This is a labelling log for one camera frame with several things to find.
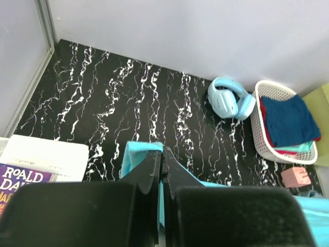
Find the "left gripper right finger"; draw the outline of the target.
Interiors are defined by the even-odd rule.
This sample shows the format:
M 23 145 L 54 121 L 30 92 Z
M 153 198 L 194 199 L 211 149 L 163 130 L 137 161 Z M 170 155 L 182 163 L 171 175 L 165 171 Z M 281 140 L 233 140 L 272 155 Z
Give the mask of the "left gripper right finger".
M 315 246 L 295 198 L 277 187 L 206 187 L 163 152 L 167 246 Z

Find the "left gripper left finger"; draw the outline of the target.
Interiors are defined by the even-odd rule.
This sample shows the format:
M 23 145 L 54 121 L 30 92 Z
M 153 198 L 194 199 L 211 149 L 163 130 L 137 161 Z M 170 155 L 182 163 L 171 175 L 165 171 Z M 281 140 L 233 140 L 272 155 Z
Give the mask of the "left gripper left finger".
M 1 246 L 155 246 L 161 153 L 120 180 L 26 185 L 1 216 Z

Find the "turquoise t-shirt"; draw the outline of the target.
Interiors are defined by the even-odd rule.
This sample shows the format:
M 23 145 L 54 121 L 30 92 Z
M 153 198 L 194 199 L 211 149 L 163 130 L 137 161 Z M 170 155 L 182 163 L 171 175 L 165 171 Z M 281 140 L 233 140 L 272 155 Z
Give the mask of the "turquoise t-shirt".
M 160 142 L 126 143 L 121 165 L 120 178 L 125 177 L 143 162 L 149 151 L 163 152 L 164 145 Z M 328 199 L 316 191 L 309 191 L 305 196 L 294 196 L 299 203 L 309 229 L 317 246 L 328 246 Z

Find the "white paper sheets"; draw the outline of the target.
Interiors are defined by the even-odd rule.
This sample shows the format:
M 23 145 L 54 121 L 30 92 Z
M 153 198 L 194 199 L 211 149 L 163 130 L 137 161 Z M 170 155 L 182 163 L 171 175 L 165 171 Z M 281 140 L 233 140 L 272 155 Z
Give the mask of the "white paper sheets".
M 58 182 L 81 182 L 88 162 L 84 144 L 13 135 L 1 154 L 1 163 L 47 171 Z

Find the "white plastic laundry basket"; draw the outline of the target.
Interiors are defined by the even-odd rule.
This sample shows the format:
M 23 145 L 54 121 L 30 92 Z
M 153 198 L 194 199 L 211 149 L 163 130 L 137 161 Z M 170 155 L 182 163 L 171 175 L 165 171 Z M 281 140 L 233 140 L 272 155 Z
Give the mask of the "white plastic laundry basket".
M 299 164 L 299 165 L 312 165 L 318 159 L 318 150 L 316 143 L 312 143 L 309 152 L 302 152 L 297 154 L 280 154 L 272 148 L 266 137 L 262 111 L 260 108 L 260 97 L 266 96 L 271 99 L 283 101 L 292 98 L 297 93 L 274 81 L 260 80 L 256 83 L 252 95 L 256 99 L 256 104 L 253 112 L 250 115 L 251 128 L 254 146 L 257 153 L 264 159 L 272 162 L 282 164 Z

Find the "pink cube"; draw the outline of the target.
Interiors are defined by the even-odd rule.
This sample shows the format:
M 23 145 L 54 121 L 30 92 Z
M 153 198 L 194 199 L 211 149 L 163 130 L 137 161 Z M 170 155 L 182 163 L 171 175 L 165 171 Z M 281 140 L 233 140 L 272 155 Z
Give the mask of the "pink cube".
M 286 188 L 300 188 L 312 183 L 304 167 L 291 167 L 283 170 L 281 177 Z

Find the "Roald Dahl paperback book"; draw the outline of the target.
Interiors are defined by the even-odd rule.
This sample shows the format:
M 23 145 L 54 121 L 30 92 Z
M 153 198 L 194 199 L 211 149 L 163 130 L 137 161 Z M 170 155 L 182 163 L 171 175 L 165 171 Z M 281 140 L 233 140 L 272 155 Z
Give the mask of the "Roald Dahl paperback book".
M 1 163 L 1 215 L 14 193 L 24 185 L 49 183 L 56 179 L 51 172 Z

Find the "light blue headphones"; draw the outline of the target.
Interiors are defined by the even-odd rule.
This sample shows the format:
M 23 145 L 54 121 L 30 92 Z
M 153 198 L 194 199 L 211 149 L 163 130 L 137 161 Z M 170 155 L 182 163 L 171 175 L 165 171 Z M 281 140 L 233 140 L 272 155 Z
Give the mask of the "light blue headphones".
M 208 101 L 220 118 L 247 119 L 256 104 L 256 99 L 238 82 L 228 78 L 215 78 L 208 87 Z

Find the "teal folded t-shirt in basket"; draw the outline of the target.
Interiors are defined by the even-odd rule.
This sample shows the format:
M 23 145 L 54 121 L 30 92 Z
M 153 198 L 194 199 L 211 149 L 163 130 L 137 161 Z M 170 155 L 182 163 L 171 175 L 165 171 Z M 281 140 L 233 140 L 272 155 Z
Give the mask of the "teal folded t-shirt in basket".
M 303 152 L 309 152 L 312 148 L 312 145 L 313 145 L 313 141 L 310 141 L 294 146 L 274 147 L 273 149 L 276 152 L 280 152 L 280 153 L 303 153 Z

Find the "yellow-green storage box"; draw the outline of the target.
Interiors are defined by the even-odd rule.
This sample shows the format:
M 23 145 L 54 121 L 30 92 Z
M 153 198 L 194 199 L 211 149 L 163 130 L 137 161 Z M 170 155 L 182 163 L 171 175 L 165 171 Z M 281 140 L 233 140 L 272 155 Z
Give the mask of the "yellow-green storage box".
M 328 83 L 303 97 L 321 132 L 316 142 L 318 158 L 315 165 L 328 167 Z

